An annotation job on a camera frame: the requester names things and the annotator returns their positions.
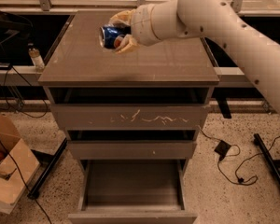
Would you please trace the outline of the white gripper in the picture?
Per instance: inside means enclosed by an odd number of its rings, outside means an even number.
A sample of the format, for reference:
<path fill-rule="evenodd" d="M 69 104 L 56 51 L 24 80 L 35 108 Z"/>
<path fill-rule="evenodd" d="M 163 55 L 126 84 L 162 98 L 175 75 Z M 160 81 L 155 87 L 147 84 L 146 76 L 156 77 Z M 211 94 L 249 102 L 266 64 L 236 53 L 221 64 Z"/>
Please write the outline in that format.
<path fill-rule="evenodd" d="M 152 46 L 160 42 L 152 28 L 153 8 L 154 5 L 142 5 L 136 10 L 121 11 L 109 19 L 109 23 L 115 27 L 131 26 L 131 35 L 116 38 L 114 45 L 117 54 L 135 51 L 139 44 Z"/>

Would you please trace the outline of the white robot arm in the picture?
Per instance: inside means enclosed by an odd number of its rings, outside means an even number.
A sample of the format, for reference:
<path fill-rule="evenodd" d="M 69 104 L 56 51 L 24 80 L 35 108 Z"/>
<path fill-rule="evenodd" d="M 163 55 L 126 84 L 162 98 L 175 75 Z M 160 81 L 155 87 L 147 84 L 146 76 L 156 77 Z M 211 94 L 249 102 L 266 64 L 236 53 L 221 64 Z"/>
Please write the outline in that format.
<path fill-rule="evenodd" d="M 171 38 L 206 37 L 220 46 L 280 115 L 280 45 L 246 24 L 226 0 L 171 0 L 112 16 L 131 33 L 118 53 Z"/>

